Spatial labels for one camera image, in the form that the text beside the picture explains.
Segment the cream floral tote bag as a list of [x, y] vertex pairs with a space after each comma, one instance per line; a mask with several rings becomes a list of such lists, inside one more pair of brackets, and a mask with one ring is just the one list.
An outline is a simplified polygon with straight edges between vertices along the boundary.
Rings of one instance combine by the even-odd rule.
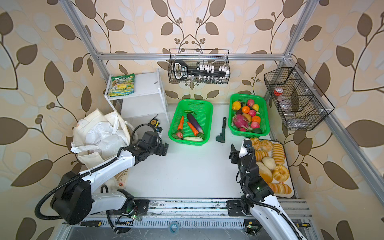
[[104, 115], [97, 109], [75, 126], [69, 148], [90, 169], [114, 157], [121, 147], [128, 146], [132, 136], [138, 136], [133, 134], [133, 129], [118, 112]]

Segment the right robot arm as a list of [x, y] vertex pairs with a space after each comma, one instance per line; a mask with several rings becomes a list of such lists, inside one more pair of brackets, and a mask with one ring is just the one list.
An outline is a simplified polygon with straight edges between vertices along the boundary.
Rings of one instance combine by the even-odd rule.
[[304, 240], [305, 235], [286, 215], [273, 190], [261, 177], [251, 141], [243, 140], [239, 150], [231, 145], [229, 159], [238, 166], [242, 213], [256, 219], [273, 240]]

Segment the white plastic bag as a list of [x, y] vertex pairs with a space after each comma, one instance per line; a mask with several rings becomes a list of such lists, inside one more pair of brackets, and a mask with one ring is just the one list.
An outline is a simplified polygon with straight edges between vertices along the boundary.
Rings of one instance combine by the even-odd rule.
[[81, 120], [74, 128], [70, 150], [75, 154], [97, 152], [105, 160], [116, 155], [130, 140], [130, 134], [118, 119], [112, 123]]

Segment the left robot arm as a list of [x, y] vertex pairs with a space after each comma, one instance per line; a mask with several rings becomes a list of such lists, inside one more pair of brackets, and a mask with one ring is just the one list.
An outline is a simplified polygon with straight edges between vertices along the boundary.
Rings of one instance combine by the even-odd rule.
[[66, 173], [59, 185], [37, 203], [35, 216], [46, 221], [63, 219], [76, 225], [89, 215], [125, 208], [134, 197], [123, 189], [101, 190], [102, 185], [151, 155], [166, 156], [168, 148], [156, 130], [147, 131], [137, 143], [119, 148], [113, 158], [77, 174]]

